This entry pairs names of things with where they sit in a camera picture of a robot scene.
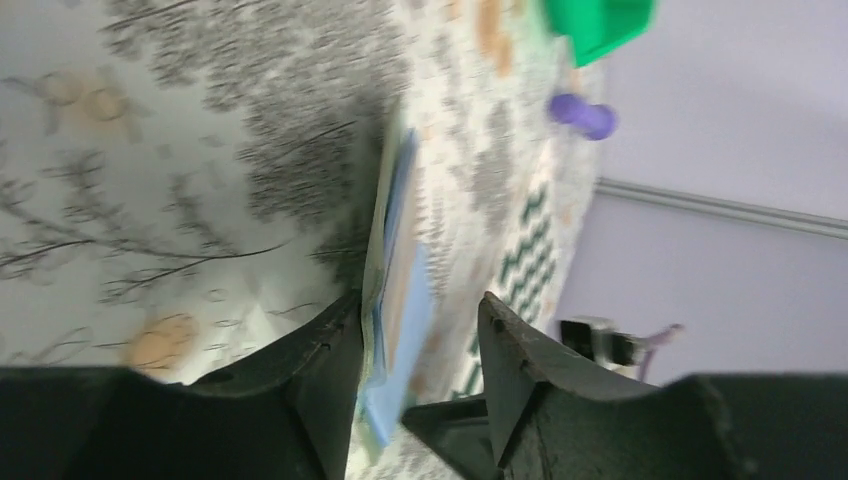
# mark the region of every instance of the purple peg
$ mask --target purple peg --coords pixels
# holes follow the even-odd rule
[[[551,116],[557,123],[573,125],[589,140],[603,140],[615,131],[618,120],[606,105],[590,105],[578,95],[566,93],[551,100]]]

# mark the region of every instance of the orange spot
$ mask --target orange spot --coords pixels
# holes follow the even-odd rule
[[[580,70],[572,68],[568,71],[568,83],[571,85],[571,90],[575,93],[583,92],[583,76]]]
[[[500,0],[479,0],[477,17],[477,43],[484,57],[490,56],[496,47],[500,29]]]
[[[152,377],[161,377],[188,355],[197,333],[197,321],[185,313],[147,322],[127,346],[125,363]]]
[[[563,225],[571,225],[571,206],[565,207],[565,210],[562,211],[562,215],[559,219],[562,221]]]
[[[498,37],[497,71],[501,78],[512,72],[512,40],[508,35]]]

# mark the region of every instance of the wall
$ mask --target wall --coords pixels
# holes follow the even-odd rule
[[[557,312],[629,333],[687,332],[652,364],[696,371],[848,370],[848,245],[596,196]]]
[[[848,218],[848,2],[658,1],[613,54],[603,174]]]

